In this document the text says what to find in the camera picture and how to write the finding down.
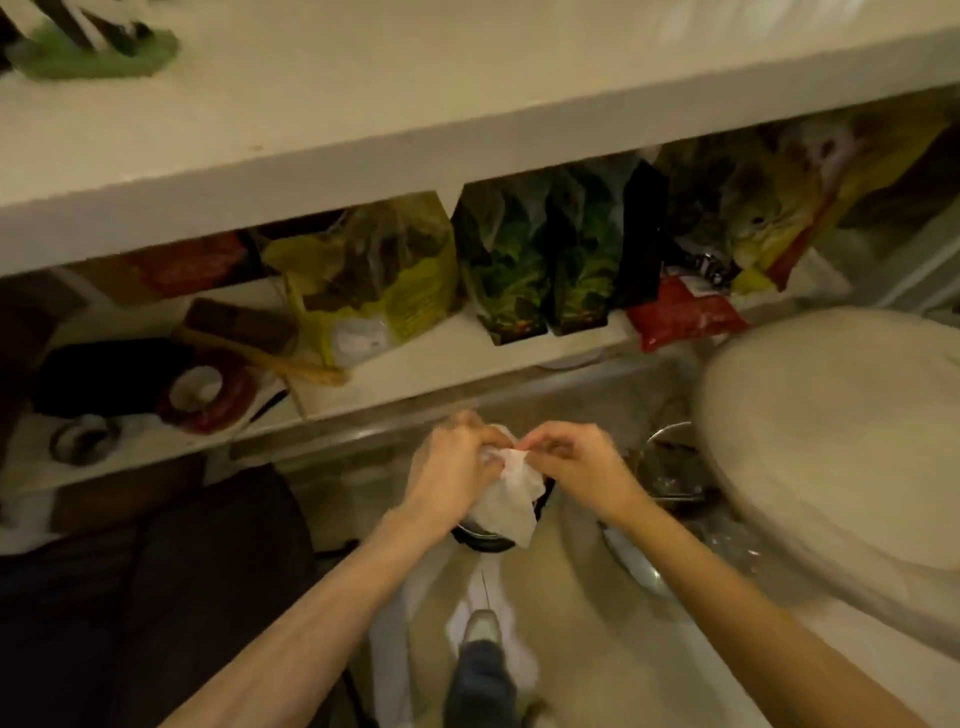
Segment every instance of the green food package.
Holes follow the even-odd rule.
[[[464,282],[496,345],[546,333],[548,172],[468,184],[453,213]]]
[[[605,326],[623,256],[623,190],[640,157],[628,152],[559,167],[547,203],[555,249],[550,323],[561,335]]]
[[[453,229],[433,192],[260,226],[305,339],[350,367],[445,319],[457,299]]]

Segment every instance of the person's right hand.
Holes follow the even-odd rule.
[[[616,451],[611,436],[597,425],[549,422],[528,433],[516,449],[527,462],[554,478],[566,493],[610,525],[653,501]]]

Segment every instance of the tape roll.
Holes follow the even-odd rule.
[[[156,413],[168,425],[210,435],[235,425],[256,396],[247,362],[223,349],[199,352],[193,364],[160,395]]]

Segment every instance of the red plastic packet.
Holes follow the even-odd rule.
[[[726,297],[692,275],[664,276],[656,301],[626,310],[645,352],[674,341],[735,333],[749,327]]]

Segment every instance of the jeans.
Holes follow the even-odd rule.
[[[489,640],[467,643],[444,703],[444,728],[519,728],[516,686],[503,649]]]

